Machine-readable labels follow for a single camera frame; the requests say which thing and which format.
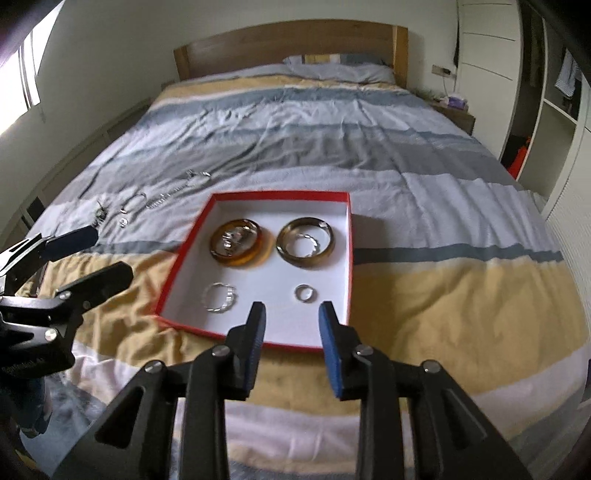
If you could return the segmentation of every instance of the nightstand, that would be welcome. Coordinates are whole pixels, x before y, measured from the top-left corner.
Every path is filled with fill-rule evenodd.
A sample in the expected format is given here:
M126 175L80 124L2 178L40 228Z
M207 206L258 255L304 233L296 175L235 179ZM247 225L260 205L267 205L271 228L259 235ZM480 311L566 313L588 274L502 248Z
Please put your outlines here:
M459 129L464 130L468 135L472 135L476 118L468 112L457 108L449 108L438 102L428 102L428 104L437 112L449 118Z

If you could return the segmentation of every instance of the pillow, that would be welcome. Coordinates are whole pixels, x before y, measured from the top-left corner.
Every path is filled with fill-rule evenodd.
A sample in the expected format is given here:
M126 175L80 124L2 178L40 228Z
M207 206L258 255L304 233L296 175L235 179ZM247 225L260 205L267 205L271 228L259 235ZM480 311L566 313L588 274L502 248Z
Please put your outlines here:
M187 82L204 83L236 78L252 78L265 75L288 75L311 80L336 80L337 82L352 83L396 83L394 72L384 65L364 63L356 66L339 63L320 63L314 65L274 63L261 65L235 72L208 75Z
M319 63L340 63L341 65L363 65L372 63L374 65L388 65L377 55L372 53L333 53L333 54L305 54L292 55L283 59L287 65L309 65Z

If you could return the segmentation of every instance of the red bag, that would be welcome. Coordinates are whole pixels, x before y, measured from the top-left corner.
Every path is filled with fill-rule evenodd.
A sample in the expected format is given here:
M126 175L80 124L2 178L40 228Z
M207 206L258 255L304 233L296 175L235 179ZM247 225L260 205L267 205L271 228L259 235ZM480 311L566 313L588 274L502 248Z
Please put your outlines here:
M530 141L531 141L531 137L529 137L525 141L525 145L517 151L517 155L515 156L515 160L513 161L511 166L507 169L509 174L516 180L517 180L517 175L519 175L519 171L521 170L521 166L523 165L523 162L525 161L525 156L527 155L527 151L530 147Z

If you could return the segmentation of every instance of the silver bracelet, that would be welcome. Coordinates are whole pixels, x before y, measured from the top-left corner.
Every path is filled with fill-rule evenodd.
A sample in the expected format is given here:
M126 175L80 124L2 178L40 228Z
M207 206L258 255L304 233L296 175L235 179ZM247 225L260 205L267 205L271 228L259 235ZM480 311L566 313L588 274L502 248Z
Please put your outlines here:
M144 197L146 200L148 200L148 196L144 192L134 193L131 197L127 198L127 200L121 204L121 208L119 209L119 211L121 213L123 213L123 215L126 215L127 213L129 213L131 211L131 210L127 210L126 207L127 207L127 204L129 203L129 201L134 197Z
M220 307L211 308L209 303L207 302L207 297L209 292L214 288L224 287L226 289L226 299L224 303ZM228 285L227 283L215 282L208 286L205 290L203 290L203 295L201 296L201 303L205 307L205 309L210 313L224 313L225 311L232 308L234 302L236 301L236 287L232 285Z

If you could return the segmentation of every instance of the amber bangle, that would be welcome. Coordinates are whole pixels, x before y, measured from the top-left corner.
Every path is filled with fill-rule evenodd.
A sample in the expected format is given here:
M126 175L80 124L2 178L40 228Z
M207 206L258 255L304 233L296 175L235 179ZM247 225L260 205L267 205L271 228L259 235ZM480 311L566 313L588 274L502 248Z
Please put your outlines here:
M324 230L329 236L329 244L318 253L313 253L308 257L296 257L287 251L287 242L290 236L294 233L294 230L303 226L316 226ZM277 235L277 251L281 255L281 258L286 262L289 262L296 267L315 267L327 258L335 249L335 235L332 228L324 220L320 220L314 217L302 217L288 223L281 229L279 235Z
M237 253L237 254L229 254L223 255L217 251L217 245L219 241L222 239L222 236L227 231L230 231L234 228L243 227L247 230L251 231L254 235L256 235L253 244L247 248L246 250ZM231 222L224 223L222 226L217 228L217 230L213 233L211 238L209 239L209 252L211 253L212 257L222 265L226 265L228 267L239 267L240 265L244 265L259 253L262 247L262 229L252 220L247 219L238 219L232 220Z

